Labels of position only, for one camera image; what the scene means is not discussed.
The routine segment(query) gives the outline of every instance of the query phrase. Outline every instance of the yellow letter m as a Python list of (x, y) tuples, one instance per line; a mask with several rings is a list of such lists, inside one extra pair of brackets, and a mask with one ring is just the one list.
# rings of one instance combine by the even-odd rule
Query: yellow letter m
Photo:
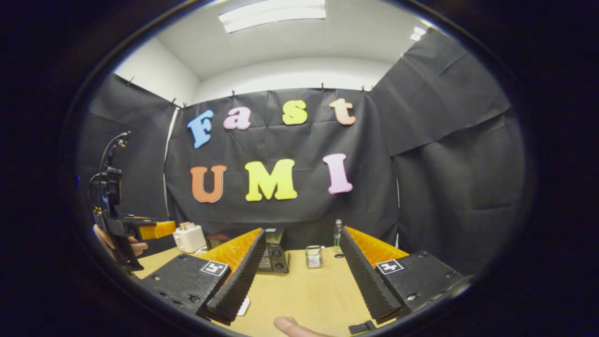
[(274, 188), (277, 192), (274, 197), (278, 200), (294, 199), (298, 193), (294, 190), (291, 168), (295, 161), (291, 159), (281, 159), (275, 164), (272, 174), (268, 174), (264, 165), (259, 161), (252, 161), (246, 164), (246, 170), (249, 172), (250, 188), (246, 195), (247, 201), (260, 201), (262, 194), (258, 187), (264, 193), (266, 199), (273, 196)]

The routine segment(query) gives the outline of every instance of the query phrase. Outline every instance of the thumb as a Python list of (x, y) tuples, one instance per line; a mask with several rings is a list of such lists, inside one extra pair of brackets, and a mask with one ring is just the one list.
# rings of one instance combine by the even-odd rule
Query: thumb
[(299, 325), (293, 317), (277, 317), (274, 326), (289, 337), (331, 337)]

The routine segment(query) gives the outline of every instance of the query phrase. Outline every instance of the plastic bottle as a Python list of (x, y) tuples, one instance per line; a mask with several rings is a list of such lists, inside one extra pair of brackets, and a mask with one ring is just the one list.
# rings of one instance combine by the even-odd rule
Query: plastic bottle
[(339, 238), (341, 237), (341, 219), (335, 220), (335, 229), (333, 230), (333, 246), (339, 246)]

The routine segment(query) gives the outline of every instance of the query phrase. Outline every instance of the wooden table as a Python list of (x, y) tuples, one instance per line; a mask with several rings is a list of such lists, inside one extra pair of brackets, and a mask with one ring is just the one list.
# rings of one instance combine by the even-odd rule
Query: wooden table
[[(335, 252), (334, 247), (325, 248), (322, 268), (309, 269), (304, 250), (288, 251), (289, 274), (257, 273), (247, 294), (250, 305), (246, 314), (237, 316), (231, 326), (214, 323), (250, 336), (285, 336), (274, 327), (273, 320), (290, 316), (311, 330), (349, 336), (350, 325), (364, 323), (371, 317), (345, 258), (335, 258)], [(179, 254), (173, 248), (140, 258), (145, 269), (135, 274), (145, 278)]]

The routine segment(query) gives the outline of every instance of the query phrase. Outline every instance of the small device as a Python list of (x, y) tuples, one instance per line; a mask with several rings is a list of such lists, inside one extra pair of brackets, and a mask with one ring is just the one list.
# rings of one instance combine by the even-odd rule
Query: small device
[(186, 253), (193, 253), (206, 246), (206, 239), (202, 227), (192, 222), (181, 222), (179, 228), (173, 233), (177, 248)]
[(285, 229), (267, 228), (264, 230), (264, 235), (267, 247), (258, 266), (258, 272), (289, 273), (291, 255), (286, 255), (281, 245), (285, 236)]
[(324, 246), (308, 246), (305, 248), (305, 264), (308, 268), (322, 267), (322, 250)]

